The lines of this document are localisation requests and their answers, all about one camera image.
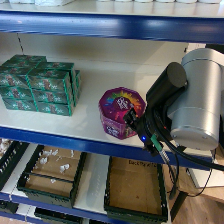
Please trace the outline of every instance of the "stack of green boxes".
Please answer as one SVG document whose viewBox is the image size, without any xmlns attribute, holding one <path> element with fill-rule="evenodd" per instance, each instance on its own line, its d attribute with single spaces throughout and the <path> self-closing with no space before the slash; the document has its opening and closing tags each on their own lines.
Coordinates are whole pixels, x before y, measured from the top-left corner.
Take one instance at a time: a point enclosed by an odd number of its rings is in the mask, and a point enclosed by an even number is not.
<svg viewBox="0 0 224 224">
<path fill-rule="evenodd" d="M 0 95 L 7 109 L 37 111 L 27 75 L 44 56 L 15 55 L 0 66 Z"/>
<path fill-rule="evenodd" d="M 6 108 L 71 116 L 80 96 L 80 71 L 74 70 L 74 63 L 37 57 L 16 55 L 0 67 L 0 94 Z"/>
<path fill-rule="evenodd" d="M 38 111 L 71 116 L 80 95 L 80 71 L 74 63 L 40 62 L 29 75 Z"/>
</svg>

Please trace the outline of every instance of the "metal shelving unit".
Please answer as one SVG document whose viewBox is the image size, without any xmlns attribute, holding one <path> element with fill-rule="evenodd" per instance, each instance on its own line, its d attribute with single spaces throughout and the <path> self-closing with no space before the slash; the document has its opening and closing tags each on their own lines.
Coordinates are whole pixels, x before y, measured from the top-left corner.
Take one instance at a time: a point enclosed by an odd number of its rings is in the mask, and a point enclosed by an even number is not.
<svg viewBox="0 0 224 224">
<path fill-rule="evenodd" d="M 0 4 L 0 32 L 9 33 L 224 44 L 223 23 L 223 3 L 219 5 L 177 2 L 121 4 L 120 2 L 78 0 L 62 7 L 50 8 L 29 4 Z M 143 151 L 142 142 L 137 136 L 121 141 L 106 135 L 99 120 L 98 100 L 107 89 L 118 85 L 134 88 L 144 99 L 145 93 L 163 69 L 163 66 L 157 66 L 156 69 L 153 67 L 147 74 L 122 72 L 122 77 L 116 74 L 116 71 L 82 71 L 85 85 L 83 85 L 79 104 L 71 118 L 35 112 L 27 112 L 24 116 L 23 112 L 6 110 L 0 99 L 1 137 L 100 154 L 92 154 L 87 161 L 89 170 L 83 172 L 80 183 L 82 187 L 79 189 L 73 209 L 31 201 L 25 194 L 17 191 L 16 183 L 32 155 L 34 144 L 30 144 L 0 192 L 0 199 L 27 204 L 24 206 L 38 206 L 80 217 L 124 224 L 124 222 L 109 219 L 103 209 L 108 155 L 156 163 L 162 163 L 162 160 L 160 157 L 153 158 L 148 152 Z M 172 153 L 168 148 L 165 149 L 170 163 L 175 165 Z M 187 149 L 186 152 L 211 161 L 210 152 L 191 149 Z M 202 168 L 183 158 L 179 160 L 181 166 Z M 93 181 L 91 177 L 94 175 L 93 167 L 101 173 L 100 192 L 95 192 L 94 186 L 90 186 Z M 23 206 L 20 207 L 18 212 L 21 213 Z M 25 215 L 22 214 L 24 212 L 21 214 L 17 212 L 18 214 L 15 215 L 0 213 L 0 215 L 20 220 L 24 220 L 25 217 L 28 222 L 43 223 L 35 219 L 33 209 L 33 207 L 29 209 Z"/>
</svg>

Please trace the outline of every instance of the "black tray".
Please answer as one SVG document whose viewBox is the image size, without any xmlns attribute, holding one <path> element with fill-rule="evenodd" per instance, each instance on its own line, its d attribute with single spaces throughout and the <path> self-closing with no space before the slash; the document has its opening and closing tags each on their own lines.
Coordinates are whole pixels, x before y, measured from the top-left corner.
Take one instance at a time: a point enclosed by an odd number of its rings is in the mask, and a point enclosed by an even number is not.
<svg viewBox="0 0 224 224">
<path fill-rule="evenodd" d="M 36 208 L 34 215 L 41 218 L 46 223 L 52 224 L 81 224 L 82 218 L 63 214 L 60 212 L 53 212 L 51 210 Z"/>
<path fill-rule="evenodd" d="M 29 143 L 14 141 L 0 159 L 0 190 L 11 176 L 12 171 L 20 161 Z"/>
<path fill-rule="evenodd" d="M 82 174 L 82 170 L 84 167 L 87 153 L 81 153 L 78 167 L 76 170 L 76 174 L 74 177 L 74 181 L 72 182 L 73 187 L 70 191 L 70 196 L 65 197 L 65 196 L 61 196 L 58 194 L 52 194 L 49 192 L 35 190 L 35 189 L 29 189 L 29 188 L 25 187 L 26 182 L 29 179 L 29 175 L 31 174 L 31 171 L 35 167 L 35 164 L 36 164 L 37 160 L 39 159 L 43 149 L 44 149 L 43 145 L 37 146 L 30 161 L 27 163 L 25 170 L 23 171 L 22 175 L 19 178 L 19 181 L 17 183 L 17 189 L 19 191 L 23 191 L 28 196 L 28 198 L 31 200 L 40 201 L 40 202 L 44 202 L 44 203 L 48 203 L 48 204 L 60 205 L 60 206 L 67 207 L 67 208 L 72 208 L 74 205 L 74 202 L 75 202 L 76 195 L 77 195 L 78 185 L 79 185 L 79 181 L 81 178 L 81 174 Z"/>
<path fill-rule="evenodd" d="M 112 219 L 119 219 L 122 221 L 130 223 L 139 223 L 139 224 L 152 224 L 152 223 L 162 223 L 168 221 L 168 209 L 166 201 L 166 190 L 164 186 L 163 171 L 162 166 L 157 164 L 157 173 L 159 181 L 159 191 L 161 199 L 161 209 L 162 215 L 150 214 L 146 212 L 139 212 L 130 209 L 118 208 L 110 206 L 110 173 L 112 167 L 112 157 L 110 157 L 108 174 L 107 174 L 107 183 L 104 196 L 104 209 L 107 212 L 107 216 Z"/>
<path fill-rule="evenodd" d="M 0 211 L 15 214 L 19 204 L 0 200 Z"/>
</svg>

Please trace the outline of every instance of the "purple container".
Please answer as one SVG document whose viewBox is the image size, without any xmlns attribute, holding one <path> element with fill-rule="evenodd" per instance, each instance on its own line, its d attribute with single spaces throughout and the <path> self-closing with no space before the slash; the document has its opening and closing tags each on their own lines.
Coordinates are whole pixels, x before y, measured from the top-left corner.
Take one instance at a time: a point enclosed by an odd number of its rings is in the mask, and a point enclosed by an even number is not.
<svg viewBox="0 0 224 224">
<path fill-rule="evenodd" d="M 142 116 L 145 110 L 145 102 L 136 91 L 124 87 L 107 90 L 99 101 L 104 131 L 119 139 L 136 135 L 136 132 L 126 127 L 123 120 L 131 108 L 135 109 L 138 117 Z"/>
</svg>

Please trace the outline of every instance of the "top shelf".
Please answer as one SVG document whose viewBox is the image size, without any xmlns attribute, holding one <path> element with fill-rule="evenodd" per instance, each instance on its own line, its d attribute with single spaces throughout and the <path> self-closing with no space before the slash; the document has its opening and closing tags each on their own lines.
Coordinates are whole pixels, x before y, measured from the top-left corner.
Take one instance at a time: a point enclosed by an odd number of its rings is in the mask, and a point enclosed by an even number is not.
<svg viewBox="0 0 224 224">
<path fill-rule="evenodd" d="M 224 43 L 221 4 L 100 2 L 61 7 L 0 4 L 0 31 L 122 39 Z"/>
</svg>

